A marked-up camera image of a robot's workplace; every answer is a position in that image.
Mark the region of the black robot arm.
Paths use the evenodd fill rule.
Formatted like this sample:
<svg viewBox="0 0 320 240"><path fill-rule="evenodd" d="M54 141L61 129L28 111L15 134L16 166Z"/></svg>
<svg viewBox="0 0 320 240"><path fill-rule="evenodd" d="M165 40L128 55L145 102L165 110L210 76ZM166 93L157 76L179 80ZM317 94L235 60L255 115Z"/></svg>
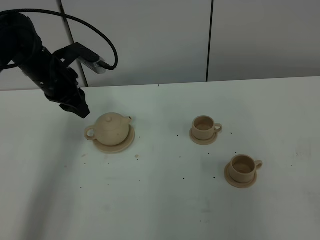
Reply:
<svg viewBox="0 0 320 240"><path fill-rule="evenodd" d="M29 17L1 15L0 69L20 68L49 101L84 119L90 114L86 95L78 87L78 74L70 67L78 57L73 45L50 53Z"/></svg>

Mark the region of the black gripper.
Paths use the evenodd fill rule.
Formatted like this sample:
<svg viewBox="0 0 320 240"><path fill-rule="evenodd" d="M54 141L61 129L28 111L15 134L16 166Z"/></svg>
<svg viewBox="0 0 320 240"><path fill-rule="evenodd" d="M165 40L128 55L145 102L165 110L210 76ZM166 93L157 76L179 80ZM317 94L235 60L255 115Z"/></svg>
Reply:
<svg viewBox="0 0 320 240"><path fill-rule="evenodd" d="M60 103L59 107L65 112L81 118L90 114L85 92L78 88L78 74L72 68L64 66L64 63L46 48L25 62L21 70L42 89L49 101Z"/></svg>

